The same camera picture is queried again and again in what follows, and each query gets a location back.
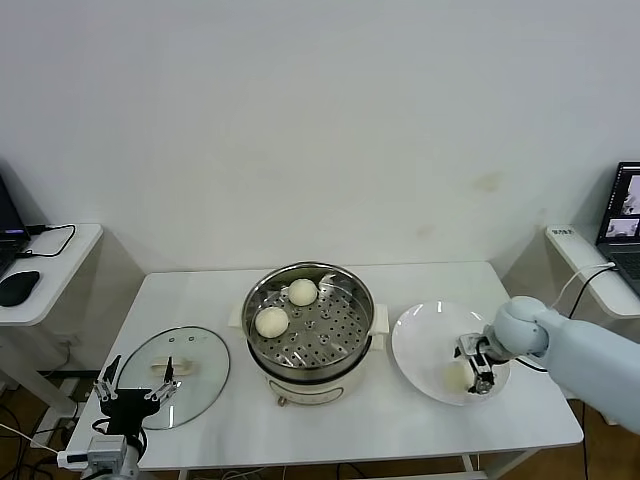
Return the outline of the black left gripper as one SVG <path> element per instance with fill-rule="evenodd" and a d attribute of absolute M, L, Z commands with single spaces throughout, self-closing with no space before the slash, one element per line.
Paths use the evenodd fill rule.
<path fill-rule="evenodd" d="M 115 377 L 121 356 L 117 355 L 94 382 L 102 414 L 108 419 L 109 435 L 139 435 L 145 418 L 160 410 L 160 401 L 168 400 L 179 388 L 174 379 L 172 357 L 169 356 L 163 384 L 157 389 L 117 389 Z"/>

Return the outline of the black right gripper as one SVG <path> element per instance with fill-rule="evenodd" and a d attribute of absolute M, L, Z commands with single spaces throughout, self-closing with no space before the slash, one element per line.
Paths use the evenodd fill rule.
<path fill-rule="evenodd" d="M 508 358 L 503 355 L 500 349 L 496 350 L 490 339 L 484 335 L 477 339 L 475 353 L 477 355 L 468 358 L 474 377 L 468 392 L 486 395 L 495 385 L 495 374 L 492 365 L 506 364 Z"/>

